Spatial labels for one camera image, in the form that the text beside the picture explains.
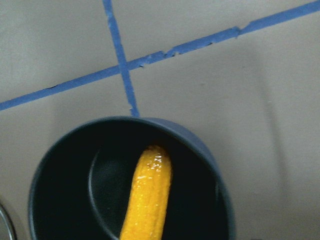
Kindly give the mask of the yellow corn cob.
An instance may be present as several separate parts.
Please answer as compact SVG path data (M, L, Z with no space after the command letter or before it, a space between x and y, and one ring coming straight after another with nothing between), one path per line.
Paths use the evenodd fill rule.
M173 177L167 151L148 146L140 155L131 182L121 240L160 240L163 236Z

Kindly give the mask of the dark blue saucepan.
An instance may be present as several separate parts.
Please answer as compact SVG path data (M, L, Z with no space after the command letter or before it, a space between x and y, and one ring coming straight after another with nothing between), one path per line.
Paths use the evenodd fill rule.
M163 239L234 240L232 201L207 146L175 122L131 116L85 123L48 150L29 192L32 239L118 239L137 161L152 144L173 170Z

